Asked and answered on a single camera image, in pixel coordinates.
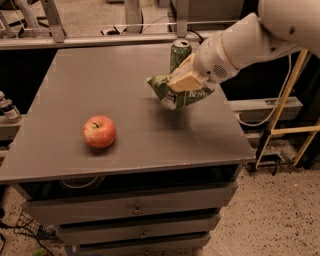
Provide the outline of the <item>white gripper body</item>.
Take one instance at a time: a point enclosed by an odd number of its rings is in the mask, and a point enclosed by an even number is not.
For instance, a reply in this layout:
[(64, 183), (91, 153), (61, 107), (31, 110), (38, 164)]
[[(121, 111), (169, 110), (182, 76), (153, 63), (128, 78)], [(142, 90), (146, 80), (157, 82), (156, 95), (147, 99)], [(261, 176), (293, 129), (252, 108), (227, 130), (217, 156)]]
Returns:
[(223, 46), (222, 34), (204, 40), (194, 55), (194, 68), (210, 82), (222, 83), (239, 73)]

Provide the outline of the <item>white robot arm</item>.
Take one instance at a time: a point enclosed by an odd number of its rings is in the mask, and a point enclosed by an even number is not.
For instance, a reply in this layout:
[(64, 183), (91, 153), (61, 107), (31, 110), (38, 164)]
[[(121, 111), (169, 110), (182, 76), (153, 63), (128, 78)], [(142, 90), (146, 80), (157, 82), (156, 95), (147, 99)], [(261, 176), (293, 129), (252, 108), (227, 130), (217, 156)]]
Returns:
[(301, 49), (320, 56), (320, 0), (259, 0), (255, 13), (205, 39), (169, 76), (168, 86), (199, 90)]

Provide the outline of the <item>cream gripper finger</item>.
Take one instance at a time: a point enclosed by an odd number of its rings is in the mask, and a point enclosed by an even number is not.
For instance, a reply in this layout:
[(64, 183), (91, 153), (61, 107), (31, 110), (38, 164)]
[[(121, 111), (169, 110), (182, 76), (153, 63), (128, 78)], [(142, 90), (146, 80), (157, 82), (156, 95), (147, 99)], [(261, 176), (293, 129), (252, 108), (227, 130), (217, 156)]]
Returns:
[(187, 77), (194, 75), (194, 62), (195, 54), (190, 54), (180, 65), (176, 68), (172, 73), (172, 78), (179, 78), (179, 77)]
[(203, 76), (199, 72), (194, 71), (193, 76), (179, 77), (179, 78), (171, 77), (167, 82), (167, 85), (174, 92), (195, 91), (195, 90), (200, 90), (203, 87), (203, 84), (207, 81), (208, 81), (207, 76)]

